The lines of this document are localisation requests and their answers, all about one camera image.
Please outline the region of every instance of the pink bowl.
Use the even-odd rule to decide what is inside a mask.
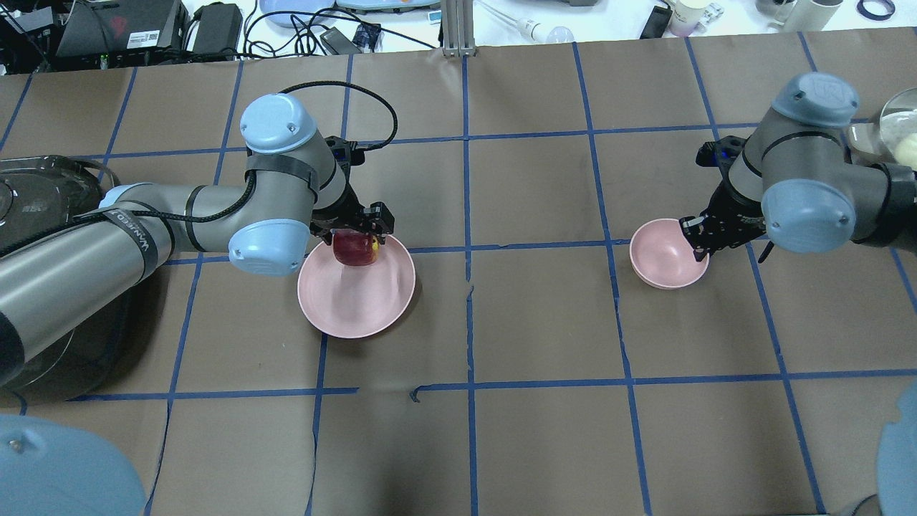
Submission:
[[[317,329],[341,339],[369,337],[388,328],[414,295],[414,260],[389,236],[372,265],[351,267],[321,243],[299,272],[297,295],[303,314]]]
[[[671,290],[688,286],[707,271],[710,256],[701,262],[675,219],[650,220],[634,233],[630,244],[631,264],[643,281]]]

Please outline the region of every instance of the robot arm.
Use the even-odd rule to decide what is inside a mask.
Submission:
[[[842,79],[805,73],[773,101],[748,140],[705,144],[697,164],[723,176],[698,217],[680,220],[698,261],[763,234],[793,252],[846,241],[917,252],[914,171],[845,161],[841,130],[859,98]]]
[[[385,205],[364,208],[350,187],[349,142],[324,139],[294,97],[259,98],[240,126],[245,187],[119,186],[82,225],[0,257],[0,385],[173,252],[228,252],[243,271],[288,275],[310,231],[328,243],[338,228],[382,243],[392,233]]]

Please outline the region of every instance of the white tabletop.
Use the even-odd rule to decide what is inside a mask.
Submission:
[[[213,0],[185,0],[189,12]],[[254,6],[254,0],[223,0],[237,4],[243,17]],[[573,31],[577,41],[599,41],[637,39],[653,6],[661,5],[658,0],[599,0],[595,6],[573,7],[559,0],[487,0],[512,17],[527,17],[550,26],[566,26]],[[717,0],[725,14],[713,22],[704,33],[692,37],[721,36],[727,34],[762,34],[778,32],[768,23],[772,18],[757,12],[754,0]],[[856,11],[856,0],[844,0],[824,30],[849,28],[883,28],[917,26],[917,2],[898,0],[897,12],[886,21],[873,21]],[[437,45],[439,25],[427,20],[430,9],[417,9],[401,14],[375,13],[359,15],[360,18],[380,23],[384,28],[402,32],[408,36]],[[353,36],[357,23],[333,20],[349,38]],[[279,46],[293,35],[291,28],[280,28],[262,20],[251,31],[253,39],[262,39]],[[531,41],[524,39],[513,28],[480,6],[474,9],[474,36],[477,46],[524,45]],[[672,38],[668,32],[664,36]],[[411,41],[385,34],[377,51],[421,50],[423,47]]]

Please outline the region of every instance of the white label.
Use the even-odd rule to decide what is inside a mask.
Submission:
[[[158,30],[146,30],[144,32],[131,32],[130,38],[127,39],[129,49],[142,49],[143,47],[155,47],[160,40]]]

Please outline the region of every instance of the white cup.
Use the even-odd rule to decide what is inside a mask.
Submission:
[[[784,18],[784,7],[790,5],[787,2],[780,7],[778,13],[774,16],[777,20],[786,19],[782,22],[780,30],[783,32],[798,32],[800,30],[822,30],[828,20],[834,16],[837,8],[841,6],[844,0],[796,0],[796,4],[790,11],[790,14]]]
[[[710,0],[679,0],[672,9],[668,30],[679,38],[689,36],[709,4]]]

